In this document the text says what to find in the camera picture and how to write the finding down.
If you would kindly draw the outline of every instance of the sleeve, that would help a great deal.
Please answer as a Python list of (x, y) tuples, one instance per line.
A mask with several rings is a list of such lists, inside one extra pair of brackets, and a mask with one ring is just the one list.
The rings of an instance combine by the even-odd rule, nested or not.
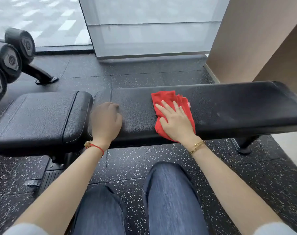
[(42, 228), (30, 223), (20, 223), (10, 227), (3, 235), (48, 235)]
[(288, 225), (282, 222), (273, 222), (259, 227), (253, 235), (297, 235)]

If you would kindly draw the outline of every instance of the jeans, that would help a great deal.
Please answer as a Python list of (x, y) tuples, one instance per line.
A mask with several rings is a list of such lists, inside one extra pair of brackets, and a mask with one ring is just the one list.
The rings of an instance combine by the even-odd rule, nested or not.
[[(175, 163), (158, 162), (143, 185), (150, 235), (208, 235), (200, 201), (192, 183)], [(76, 212), (73, 235), (127, 235), (123, 201), (103, 185), (89, 189)]]

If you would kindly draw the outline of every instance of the forearm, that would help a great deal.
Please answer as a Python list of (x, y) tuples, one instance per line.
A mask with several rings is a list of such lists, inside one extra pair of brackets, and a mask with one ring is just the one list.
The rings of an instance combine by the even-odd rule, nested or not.
[(67, 229), (102, 156), (90, 147), (82, 153), (17, 219), (16, 224), (32, 223), (50, 235)]
[[(192, 140), (186, 147), (193, 147)], [(242, 235), (252, 235), (260, 226), (282, 221), (236, 173), (206, 145), (193, 154), (222, 207)]]

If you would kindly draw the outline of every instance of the weight bench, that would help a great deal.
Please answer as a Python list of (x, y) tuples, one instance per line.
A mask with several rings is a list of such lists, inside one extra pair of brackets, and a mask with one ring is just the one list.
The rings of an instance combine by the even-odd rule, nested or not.
[(279, 82), (205, 84), (105, 89), (88, 92), (30, 93), (12, 102), (0, 118), (0, 155), (49, 155), (63, 163), (91, 138), (92, 106), (119, 104), (122, 129), (111, 148), (173, 143), (154, 130), (151, 93), (175, 90), (187, 97), (202, 139), (233, 138), (239, 152), (259, 135), (297, 131), (297, 95)]

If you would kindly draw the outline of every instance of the black rubber floor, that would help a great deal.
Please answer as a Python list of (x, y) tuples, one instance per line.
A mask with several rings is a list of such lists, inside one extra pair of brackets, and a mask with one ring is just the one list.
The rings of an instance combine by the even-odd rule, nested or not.
[[(173, 86), (212, 83), (204, 69), (205, 56), (98, 62), (94, 55), (37, 57), (34, 64), (60, 78), (50, 86), (38, 86), (22, 75), (9, 85), (0, 102), (0, 115), (11, 100), (27, 92), (85, 90), (95, 94), (103, 88)], [(207, 145), (246, 181), (297, 232), (297, 168), (271, 136), (254, 142), (244, 157), (229, 139)], [(128, 206), (132, 234), (148, 234), (141, 189), (150, 167), (158, 161), (176, 162), (192, 176), (203, 201), (203, 212), (212, 234), (239, 234), (199, 167), (179, 144), (110, 149), (101, 159), (91, 185), (107, 183)], [(41, 178), (47, 156), (5, 158), (0, 156), (0, 234), (34, 201), (28, 179)]]

